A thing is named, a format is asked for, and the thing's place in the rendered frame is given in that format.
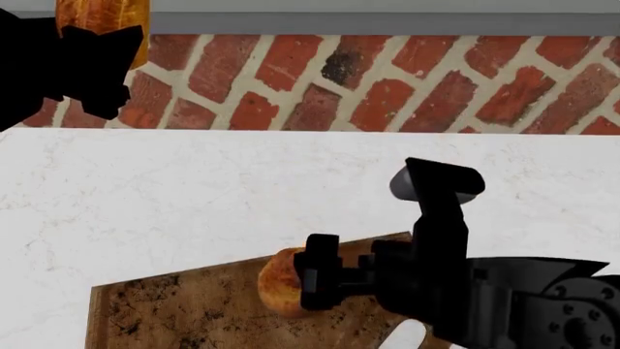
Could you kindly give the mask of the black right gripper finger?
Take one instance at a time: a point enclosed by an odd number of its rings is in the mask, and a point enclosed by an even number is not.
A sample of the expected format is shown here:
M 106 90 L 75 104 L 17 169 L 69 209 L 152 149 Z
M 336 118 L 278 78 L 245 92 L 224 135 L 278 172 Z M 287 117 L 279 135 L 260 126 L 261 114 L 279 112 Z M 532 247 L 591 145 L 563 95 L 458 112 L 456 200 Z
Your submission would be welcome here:
M 339 236 L 313 234 L 304 249 L 294 254 L 294 269 L 301 285 L 300 306 L 304 310 L 331 310 L 342 301 L 342 258 L 338 249 Z

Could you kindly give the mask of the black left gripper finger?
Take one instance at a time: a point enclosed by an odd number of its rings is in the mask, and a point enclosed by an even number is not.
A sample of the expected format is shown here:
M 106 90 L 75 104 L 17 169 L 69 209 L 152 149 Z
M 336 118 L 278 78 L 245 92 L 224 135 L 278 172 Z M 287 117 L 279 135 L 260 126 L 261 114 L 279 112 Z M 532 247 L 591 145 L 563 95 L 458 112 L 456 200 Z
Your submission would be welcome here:
M 143 40 L 140 25 L 106 34 L 67 25 L 61 34 L 80 74 L 92 78 L 98 86 L 123 83 Z
M 128 86 L 120 83 L 90 89 L 83 92 L 79 100 L 84 112 L 104 120 L 114 120 L 130 98 Z

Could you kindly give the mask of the golden brown baguette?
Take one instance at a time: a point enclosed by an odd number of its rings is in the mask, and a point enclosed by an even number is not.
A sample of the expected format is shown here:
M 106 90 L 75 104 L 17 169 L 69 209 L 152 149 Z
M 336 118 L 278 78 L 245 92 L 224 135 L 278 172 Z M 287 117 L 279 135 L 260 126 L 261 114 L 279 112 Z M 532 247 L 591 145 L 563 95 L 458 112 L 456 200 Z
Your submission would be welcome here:
M 143 40 L 131 69 L 147 62 L 149 16 L 150 0 L 55 0 L 58 29 L 73 25 L 96 34 L 106 34 L 140 25 Z

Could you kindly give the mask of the round golden bread roll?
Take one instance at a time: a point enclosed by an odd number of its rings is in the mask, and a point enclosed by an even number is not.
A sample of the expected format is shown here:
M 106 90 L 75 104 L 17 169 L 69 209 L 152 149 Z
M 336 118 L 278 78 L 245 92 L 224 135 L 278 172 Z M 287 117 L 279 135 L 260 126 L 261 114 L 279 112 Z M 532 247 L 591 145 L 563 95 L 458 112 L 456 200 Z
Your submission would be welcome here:
M 258 275 L 258 293 L 268 310 L 286 319 L 310 315 L 300 305 L 301 281 L 295 271 L 294 258 L 303 247 L 287 248 L 273 255 Z

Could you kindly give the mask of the brown wooden cutting board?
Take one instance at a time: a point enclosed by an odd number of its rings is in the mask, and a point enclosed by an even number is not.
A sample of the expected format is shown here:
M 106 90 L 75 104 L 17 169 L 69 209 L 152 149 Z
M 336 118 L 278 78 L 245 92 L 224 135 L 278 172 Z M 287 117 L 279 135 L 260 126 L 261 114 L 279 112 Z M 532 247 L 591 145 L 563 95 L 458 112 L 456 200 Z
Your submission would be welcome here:
M 269 310 L 259 273 L 297 251 L 93 287 L 84 349 L 379 349 L 405 322 L 368 296 L 299 319 Z

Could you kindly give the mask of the white rounded object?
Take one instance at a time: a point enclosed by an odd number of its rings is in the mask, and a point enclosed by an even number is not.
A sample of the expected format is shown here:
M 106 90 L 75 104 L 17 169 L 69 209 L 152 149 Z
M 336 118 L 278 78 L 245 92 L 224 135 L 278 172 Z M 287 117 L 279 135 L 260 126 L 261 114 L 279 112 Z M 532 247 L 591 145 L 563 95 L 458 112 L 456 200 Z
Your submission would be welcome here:
M 421 322 L 408 319 L 392 331 L 378 349 L 419 349 L 426 334 Z

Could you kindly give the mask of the grey wall ledge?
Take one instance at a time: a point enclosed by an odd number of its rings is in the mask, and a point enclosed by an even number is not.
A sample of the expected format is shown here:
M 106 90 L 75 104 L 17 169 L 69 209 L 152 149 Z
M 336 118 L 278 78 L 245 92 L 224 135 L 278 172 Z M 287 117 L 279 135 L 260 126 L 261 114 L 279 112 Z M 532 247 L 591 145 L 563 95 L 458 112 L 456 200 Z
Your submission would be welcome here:
M 151 34 L 620 37 L 620 14 L 154 13 Z

